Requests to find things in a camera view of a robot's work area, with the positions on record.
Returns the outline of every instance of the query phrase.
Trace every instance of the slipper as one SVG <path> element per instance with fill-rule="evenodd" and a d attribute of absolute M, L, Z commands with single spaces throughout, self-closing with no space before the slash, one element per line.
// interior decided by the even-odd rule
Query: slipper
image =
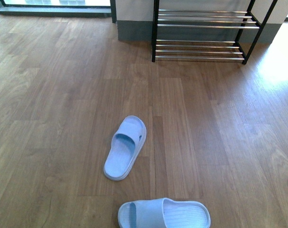
<path fill-rule="evenodd" d="M 169 198 L 138 200 L 123 204 L 118 212 L 120 228 L 209 228 L 206 207 L 196 201 Z"/>
<path fill-rule="evenodd" d="M 130 172 L 146 139 L 146 127 L 134 115 L 126 117 L 111 141 L 104 174 L 113 181 L 124 179 Z"/>

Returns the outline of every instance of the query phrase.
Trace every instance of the rack leg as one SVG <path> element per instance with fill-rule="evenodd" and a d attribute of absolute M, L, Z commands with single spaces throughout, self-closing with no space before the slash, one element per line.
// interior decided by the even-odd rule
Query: rack leg
<path fill-rule="evenodd" d="M 278 0 L 273 0 L 273 2 L 272 2 L 272 4 L 271 4 L 271 6 L 270 6 L 270 8 L 269 8 L 269 10 L 268 10 L 265 18 L 264 18 L 264 20 L 263 20 L 263 22 L 262 22 L 262 24 L 261 24 L 261 26 L 260 26 L 257 34 L 256 34 L 256 37 L 255 37 L 252 45 L 250 46 L 250 49 L 249 49 L 249 51 L 248 51 L 248 53 L 247 53 L 244 61 L 242 62 L 242 64 L 246 64 L 247 61 L 248 61 L 248 59 L 249 59 L 249 57 L 250 57 L 250 55 L 252 54 L 252 51 L 253 51 L 255 45 L 257 44 L 257 41 L 258 41 L 258 39 L 259 39 L 259 37 L 260 37 L 260 35 L 261 35 L 261 33 L 262 33 L 262 31 L 263 31 L 263 29 L 264 29 L 264 27 L 265 27 L 268 19 L 269 19 L 270 15 L 271 15 L 271 13 L 272 13 L 272 11 L 273 11 L 273 9 L 275 8 L 275 5 L 276 5 L 277 1 L 278 1 Z"/>
<path fill-rule="evenodd" d="M 154 0 L 154 19 L 153 19 L 153 33 L 152 33 L 152 62 L 155 62 L 155 51 L 156 51 L 157 35 L 158 35 L 159 5 L 160 5 L 160 0 Z"/>

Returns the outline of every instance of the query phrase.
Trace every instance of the shoe rack shelf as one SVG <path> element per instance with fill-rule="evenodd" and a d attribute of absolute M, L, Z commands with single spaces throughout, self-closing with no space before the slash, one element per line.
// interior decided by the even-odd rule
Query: shoe rack shelf
<path fill-rule="evenodd" d="M 160 9 L 160 0 L 154 0 L 152 61 L 237 61 L 246 64 L 277 1 L 272 1 L 260 23 L 251 12 L 255 0 L 250 1 L 247 11 Z M 237 29 L 238 33 L 234 40 L 228 41 L 172 40 L 158 39 L 158 28 Z M 244 30 L 257 31 L 247 53 L 239 42 Z"/>

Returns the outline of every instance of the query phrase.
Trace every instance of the wooden floor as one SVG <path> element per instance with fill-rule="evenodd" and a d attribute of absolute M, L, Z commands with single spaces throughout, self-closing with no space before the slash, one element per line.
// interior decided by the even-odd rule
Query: wooden floor
<path fill-rule="evenodd" d="M 212 228 L 288 228 L 288 24 L 245 66 L 150 59 L 111 19 L 0 16 L 0 228 L 117 228 L 121 204 L 162 197 Z M 114 182 L 128 115 L 147 139 Z"/>

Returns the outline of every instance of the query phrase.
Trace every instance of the metal rod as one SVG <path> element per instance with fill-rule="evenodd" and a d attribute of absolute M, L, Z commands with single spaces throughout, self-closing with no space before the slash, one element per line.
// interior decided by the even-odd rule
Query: metal rod
<path fill-rule="evenodd" d="M 266 14 L 263 22 L 262 22 L 262 24 L 261 24 L 261 26 L 260 26 L 259 31 L 258 31 L 257 34 L 256 34 L 256 37 L 255 37 L 252 45 L 250 46 L 250 49 L 249 49 L 249 51 L 248 51 L 248 53 L 247 53 L 247 55 L 246 55 L 245 60 L 242 62 L 242 64 L 245 65 L 245 64 L 247 63 L 247 61 L 248 61 L 248 59 L 249 59 L 249 57 L 250 57 L 250 55 L 251 55 L 251 53 L 252 53 L 252 51 L 253 51 L 253 49 L 254 49 L 254 47 L 255 47 L 255 45 L 256 45 L 256 43 L 257 43 L 257 41 L 258 41 L 261 33 L 262 33 L 262 31 L 263 31 L 263 29 L 264 29 L 264 27 L 265 27 L 265 25 L 266 25 L 266 23 L 267 23 L 270 15 L 271 15 L 271 13 L 272 13 L 272 11 L 273 11 L 273 9 L 274 9 L 275 6 L 276 6 L 277 1 L 278 1 L 278 0 L 273 0 L 273 1 L 272 1 L 272 4 L 271 4 L 271 6 L 270 6 L 270 8 L 269 8 L 269 10 L 268 10 L 268 12 L 267 12 L 267 14 Z"/>
<path fill-rule="evenodd" d="M 184 12 L 184 13 L 247 13 L 246 11 L 212 11 L 212 10 L 174 10 L 174 9 L 159 9 L 159 12 Z"/>
<path fill-rule="evenodd" d="M 214 16 L 214 15 L 176 15 L 176 14 L 159 14 L 159 17 L 184 17 L 184 18 L 247 18 L 251 16 Z"/>
<path fill-rule="evenodd" d="M 153 18 L 153 32 L 152 32 L 152 62 L 155 61 L 155 50 L 158 35 L 158 14 L 159 14 L 160 0 L 154 0 L 154 18 Z"/>
<path fill-rule="evenodd" d="M 219 57 L 193 57 L 193 56 L 156 56 L 156 58 L 184 58 L 184 59 L 212 59 L 212 60 L 244 60 L 244 58 L 219 58 Z"/>
<path fill-rule="evenodd" d="M 239 47 L 239 51 L 241 51 L 242 52 L 242 57 L 245 59 L 245 52 L 244 52 L 244 50 L 242 49 L 242 47 L 241 47 L 241 45 L 240 45 L 240 43 L 239 42 L 237 42 L 236 44 L 235 44 L 237 47 Z"/>
<path fill-rule="evenodd" d="M 229 51 L 156 50 L 156 52 L 193 53 L 193 54 L 234 54 L 234 55 L 242 55 L 242 52 L 229 52 Z"/>
<path fill-rule="evenodd" d="M 176 20 L 158 19 L 158 21 L 176 21 Z M 179 22 L 256 24 L 255 21 L 223 21 L 223 20 L 181 20 Z"/>
<path fill-rule="evenodd" d="M 157 47 L 168 47 L 168 48 L 228 48 L 238 49 L 236 46 L 202 46 L 202 45 L 175 45 L 175 44 L 157 44 Z"/>
<path fill-rule="evenodd" d="M 203 28 L 203 29 L 259 29 L 254 26 L 208 26 L 208 25 L 166 25 L 158 24 L 160 27 L 182 27 L 182 28 Z"/>
<path fill-rule="evenodd" d="M 198 42 L 198 43 L 228 43 L 234 44 L 235 41 L 200 41 L 200 40 L 170 40 L 170 39 L 157 39 L 158 42 Z"/>

